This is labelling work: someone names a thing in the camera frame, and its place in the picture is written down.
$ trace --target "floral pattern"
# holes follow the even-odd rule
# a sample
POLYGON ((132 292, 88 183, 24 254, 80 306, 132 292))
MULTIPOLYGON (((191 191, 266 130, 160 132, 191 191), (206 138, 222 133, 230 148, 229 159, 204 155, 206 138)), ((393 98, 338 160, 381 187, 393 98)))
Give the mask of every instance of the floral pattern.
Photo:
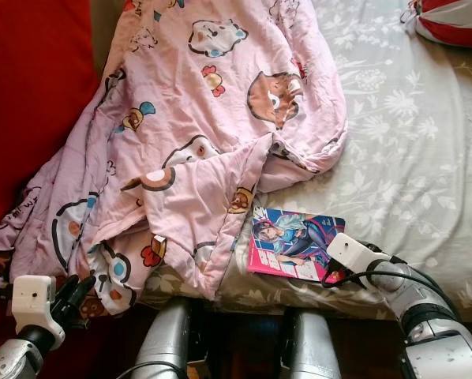
MULTIPOLYGON (((343 217, 349 235, 432 275, 472 321, 472 51, 407 32, 400 0, 313 5, 347 98, 349 141, 329 172, 254 204, 343 217)), ((393 318, 378 294, 355 284, 325 290, 248 273, 249 231, 247 217, 216 307, 274 313, 311 306, 393 318)), ((163 266, 142 301, 162 302, 182 293, 181 285, 163 266)))

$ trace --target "wire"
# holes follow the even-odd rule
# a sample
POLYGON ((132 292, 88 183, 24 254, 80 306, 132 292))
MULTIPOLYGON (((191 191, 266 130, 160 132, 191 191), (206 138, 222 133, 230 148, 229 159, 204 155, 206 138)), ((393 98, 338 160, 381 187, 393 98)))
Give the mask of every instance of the wire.
POLYGON ((149 362, 138 363, 137 365, 131 367, 130 369, 127 369, 126 371, 118 375, 117 379, 123 379, 128 374, 132 373, 134 370, 140 369, 141 367, 145 367, 145 366, 168 366, 177 374, 178 379, 189 379, 189 377, 187 376, 187 373, 184 370, 174 365, 173 363, 169 363, 165 361, 149 361, 149 362))
POLYGON ((333 288, 333 287, 339 287, 341 286, 342 284, 346 283, 346 282, 350 282, 351 280, 354 280, 354 279, 358 279, 358 278, 362 278, 363 276, 371 276, 371 275, 384 275, 384 276, 397 276, 398 278, 404 278, 404 279, 409 279, 409 280, 413 280, 414 282, 417 282, 417 283, 420 283, 421 285, 423 286, 426 286, 428 289, 436 292, 438 294, 438 296, 440 296, 443 301, 445 303, 447 303, 447 305, 450 307, 451 311, 453 312, 455 318, 457 321, 460 322, 460 315, 459 315, 459 311, 457 310, 457 308, 455 307, 454 303, 451 302, 450 298, 437 286, 437 283, 433 282, 436 284, 436 286, 434 284, 431 284, 431 283, 428 283, 426 282, 425 280, 422 280, 422 279, 419 279, 419 278, 415 278, 414 276, 410 276, 410 275, 407 275, 407 274, 400 274, 398 272, 389 272, 389 271, 364 271, 364 272, 358 272, 357 274, 352 274, 350 276, 347 276, 346 278, 344 279, 341 279, 341 280, 338 280, 337 282, 335 283, 326 283, 326 280, 327 278, 329 277, 331 273, 328 271, 324 277, 322 278, 322 281, 320 282, 320 284, 322 285, 322 287, 324 288, 333 288))

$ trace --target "anime girl illustration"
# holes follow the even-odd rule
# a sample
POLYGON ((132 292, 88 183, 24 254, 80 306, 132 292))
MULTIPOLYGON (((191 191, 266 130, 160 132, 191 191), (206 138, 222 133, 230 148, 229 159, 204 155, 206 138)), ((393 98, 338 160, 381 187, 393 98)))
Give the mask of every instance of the anime girl illustration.
POLYGON ((344 220, 334 217, 261 208, 254 210, 253 236, 261 244, 271 244, 282 264, 314 261, 325 268, 330 260, 327 246, 344 226, 344 220))

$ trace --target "red fabric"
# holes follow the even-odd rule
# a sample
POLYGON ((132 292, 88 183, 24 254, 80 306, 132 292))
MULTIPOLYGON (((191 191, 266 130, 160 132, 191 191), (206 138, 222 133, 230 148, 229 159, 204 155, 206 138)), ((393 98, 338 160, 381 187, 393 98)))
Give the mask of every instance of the red fabric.
POLYGON ((451 2, 458 2, 459 0, 421 0, 422 12, 437 8, 438 6, 446 6, 451 2))
POLYGON ((88 0, 0 0, 0 219, 97 84, 88 0))
POLYGON ((472 47, 472 29, 470 28, 457 28, 451 25, 437 24, 423 18, 419 18, 419 22, 429 30, 434 38, 441 42, 472 47))

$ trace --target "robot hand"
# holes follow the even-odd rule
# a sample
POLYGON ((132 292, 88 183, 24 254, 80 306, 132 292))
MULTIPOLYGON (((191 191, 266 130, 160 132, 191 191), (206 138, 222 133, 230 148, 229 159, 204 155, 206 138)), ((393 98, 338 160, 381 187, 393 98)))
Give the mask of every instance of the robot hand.
POLYGON ((70 276, 55 294, 55 279, 49 276, 20 276, 13 284, 12 313, 17 338, 0 346, 0 379, 34 379, 49 350, 59 347, 65 329, 87 327, 79 322, 78 308, 94 286, 89 276, 78 283, 70 276))
MULTIPOLYGON (((472 335, 460 324, 451 300, 426 274, 369 247, 338 233, 328 247, 332 260, 326 278, 342 265, 354 274, 334 286, 360 278, 367 288, 383 295, 406 336, 403 377, 472 379, 472 335)), ((323 284, 333 287, 325 280, 323 284)))

